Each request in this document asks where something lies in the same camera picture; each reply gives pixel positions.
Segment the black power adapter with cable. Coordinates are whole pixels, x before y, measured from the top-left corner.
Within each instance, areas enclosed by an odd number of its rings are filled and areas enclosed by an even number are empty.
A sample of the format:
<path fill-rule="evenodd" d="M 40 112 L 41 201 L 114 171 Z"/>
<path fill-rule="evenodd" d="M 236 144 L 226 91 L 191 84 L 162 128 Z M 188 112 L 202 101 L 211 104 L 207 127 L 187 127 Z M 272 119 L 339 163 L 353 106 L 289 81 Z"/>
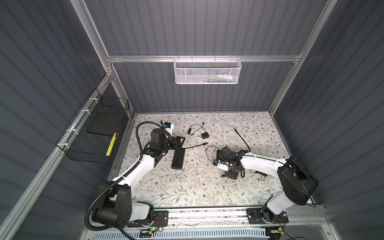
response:
<path fill-rule="evenodd" d="M 259 171 L 251 171 L 251 173 L 253 173 L 253 174 L 259 174 L 259 175 L 260 175 L 260 180 L 261 180 L 261 181 L 264 181 L 264 180 L 266 179 L 266 177 L 268 176 L 267 174 L 265 174 L 265 173 L 261 173 L 261 172 L 259 172 Z"/>

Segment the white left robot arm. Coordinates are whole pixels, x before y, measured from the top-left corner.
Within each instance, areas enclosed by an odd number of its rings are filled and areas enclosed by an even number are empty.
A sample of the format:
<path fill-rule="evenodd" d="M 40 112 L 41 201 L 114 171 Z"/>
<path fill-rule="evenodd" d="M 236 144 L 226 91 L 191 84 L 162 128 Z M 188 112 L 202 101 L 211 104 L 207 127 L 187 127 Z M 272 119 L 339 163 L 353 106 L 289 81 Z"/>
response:
<path fill-rule="evenodd" d="M 85 213 L 84 223 L 91 231 L 110 228 L 123 230 L 128 223 L 150 225 L 154 218 L 154 206 L 144 202 L 133 202 L 132 190 L 170 150 L 180 150 L 185 138 L 172 135 L 174 125 L 169 122 L 155 123 L 151 140 L 138 143 L 140 155 L 126 171 L 106 181 L 96 199 Z"/>

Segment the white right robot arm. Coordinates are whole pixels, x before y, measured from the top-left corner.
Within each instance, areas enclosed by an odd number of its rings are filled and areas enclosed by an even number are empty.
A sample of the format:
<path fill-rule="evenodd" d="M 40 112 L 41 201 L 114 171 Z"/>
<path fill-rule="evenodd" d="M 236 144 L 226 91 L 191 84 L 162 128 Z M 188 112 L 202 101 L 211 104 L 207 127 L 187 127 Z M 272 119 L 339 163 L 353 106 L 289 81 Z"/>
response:
<path fill-rule="evenodd" d="M 304 206 L 311 198 L 319 181 L 296 157 L 275 159 L 263 157 L 246 150 L 234 152 L 228 147 L 217 150 L 213 165 L 225 176 L 236 180 L 245 170 L 256 171 L 279 179 L 282 190 L 270 197 L 258 214 L 266 223 L 279 221 L 285 210 L 293 205 Z"/>

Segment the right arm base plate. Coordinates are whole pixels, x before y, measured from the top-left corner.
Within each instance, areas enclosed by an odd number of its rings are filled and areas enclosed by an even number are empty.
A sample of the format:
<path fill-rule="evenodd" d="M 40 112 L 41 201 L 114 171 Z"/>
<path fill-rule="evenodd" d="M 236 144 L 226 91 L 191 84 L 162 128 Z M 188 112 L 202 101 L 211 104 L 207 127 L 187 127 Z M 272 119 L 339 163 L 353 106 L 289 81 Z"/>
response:
<path fill-rule="evenodd" d="M 274 214 L 267 208 L 248 208 L 246 214 L 250 224 L 287 224 L 289 219 L 283 211 L 279 215 Z"/>

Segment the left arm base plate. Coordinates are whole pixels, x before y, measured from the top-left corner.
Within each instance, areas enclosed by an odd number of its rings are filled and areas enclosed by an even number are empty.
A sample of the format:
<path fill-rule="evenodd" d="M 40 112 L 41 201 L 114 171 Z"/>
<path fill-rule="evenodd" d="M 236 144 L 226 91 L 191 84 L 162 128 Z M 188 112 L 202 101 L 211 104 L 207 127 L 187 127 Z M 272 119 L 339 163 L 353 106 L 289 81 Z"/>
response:
<path fill-rule="evenodd" d="M 167 227 L 169 220 L 168 211 L 152 211 L 144 220 L 132 221 L 127 224 L 128 228 L 152 228 Z"/>

